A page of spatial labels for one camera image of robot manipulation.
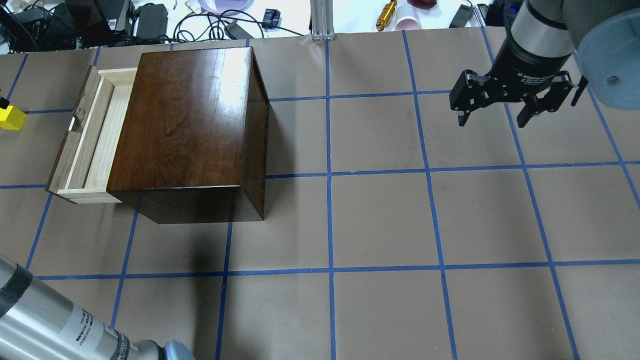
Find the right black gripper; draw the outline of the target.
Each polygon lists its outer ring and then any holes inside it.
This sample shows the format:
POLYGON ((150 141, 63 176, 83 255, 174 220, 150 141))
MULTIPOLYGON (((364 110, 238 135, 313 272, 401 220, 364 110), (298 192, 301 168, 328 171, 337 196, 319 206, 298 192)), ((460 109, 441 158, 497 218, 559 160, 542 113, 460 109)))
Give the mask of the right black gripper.
POLYGON ((519 128, 541 113, 554 113, 574 88, 563 66, 570 54, 544 57, 521 47, 514 38, 505 38, 487 76, 465 69, 449 93, 450 109, 458 126, 465 126, 471 112, 499 101, 524 103, 516 117, 519 128), (537 94, 548 91, 542 98, 537 94))

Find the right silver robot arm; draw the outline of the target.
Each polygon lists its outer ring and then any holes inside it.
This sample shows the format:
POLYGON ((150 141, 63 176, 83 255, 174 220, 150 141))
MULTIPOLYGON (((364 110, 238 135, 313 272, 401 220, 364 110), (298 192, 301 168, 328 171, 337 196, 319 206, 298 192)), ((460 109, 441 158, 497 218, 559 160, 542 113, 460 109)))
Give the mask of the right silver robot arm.
POLYGON ((572 106, 589 85, 607 107, 637 111, 639 23, 637 0, 524 1, 489 72, 466 69, 453 86, 449 103, 458 125, 494 103, 523 103, 519 128, 557 111, 573 87, 563 70, 573 54, 581 78, 572 106))

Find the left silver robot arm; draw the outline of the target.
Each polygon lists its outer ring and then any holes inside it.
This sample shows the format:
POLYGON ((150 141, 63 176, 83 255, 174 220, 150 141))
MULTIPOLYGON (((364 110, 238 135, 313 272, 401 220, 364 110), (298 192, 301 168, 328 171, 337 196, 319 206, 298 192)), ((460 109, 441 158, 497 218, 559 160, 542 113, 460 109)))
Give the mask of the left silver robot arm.
POLYGON ((3 360, 192 360, 178 340, 131 341, 34 274, 0 258, 3 360))

